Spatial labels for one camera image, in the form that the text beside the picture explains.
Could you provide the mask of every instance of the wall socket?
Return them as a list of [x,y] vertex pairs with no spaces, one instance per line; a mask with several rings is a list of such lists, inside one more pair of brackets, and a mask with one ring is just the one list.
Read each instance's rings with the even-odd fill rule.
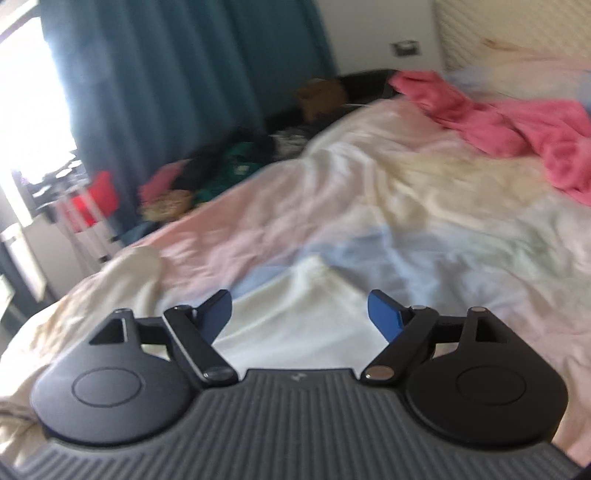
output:
[[392,54],[397,57],[411,57],[421,54],[419,43],[416,40],[402,40],[391,43],[390,47],[392,47]]

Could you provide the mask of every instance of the ribbed surface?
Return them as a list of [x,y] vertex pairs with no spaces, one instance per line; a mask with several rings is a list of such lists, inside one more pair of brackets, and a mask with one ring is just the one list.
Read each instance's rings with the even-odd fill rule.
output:
[[393,391],[348,371],[250,372],[203,394],[174,431],[113,452],[53,445],[30,480],[564,480],[578,468],[550,445],[486,453],[416,425]]
[[591,59],[587,0],[436,0],[451,69],[473,63],[483,38]]

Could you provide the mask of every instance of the round pad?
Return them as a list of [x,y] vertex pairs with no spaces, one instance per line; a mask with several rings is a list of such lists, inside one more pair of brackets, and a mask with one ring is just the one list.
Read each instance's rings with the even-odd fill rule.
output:
[[142,389],[139,377],[123,368],[101,368],[74,382],[74,395],[91,407],[116,407],[132,400]]
[[139,342],[81,343],[35,383],[31,404],[46,432],[84,446],[139,442],[172,426],[193,390],[173,362]]
[[460,344],[420,365],[408,378],[406,396],[438,434],[481,447],[548,439],[567,401],[564,382],[533,351],[500,343]]
[[508,405],[525,393],[525,381],[508,368],[476,367],[457,378],[457,389],[475,403]]

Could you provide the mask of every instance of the gray ribbed plate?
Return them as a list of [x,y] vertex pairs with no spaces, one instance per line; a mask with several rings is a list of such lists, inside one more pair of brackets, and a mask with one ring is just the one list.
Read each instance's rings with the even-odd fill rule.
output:
[[397,393],[351,371],[250,371],[208,390],[169,431],[111,450],[51,442],[29,480],[566,480],[579,471],[548,444],[483,452],[446,443]]

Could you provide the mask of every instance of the pink towel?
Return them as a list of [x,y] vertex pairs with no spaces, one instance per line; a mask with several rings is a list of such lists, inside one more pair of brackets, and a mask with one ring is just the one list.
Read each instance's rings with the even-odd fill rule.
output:
[[476,103],[436,72],[400,72],[390,80],[438,124],[501,158],[533,150],[549,182],[591,206],[591,119],[574,100]]
[[160,167],[151,180],[139,188],[138,194],[143,205],[150,204],[166,192],[183,170],[187,160],[179,160]]

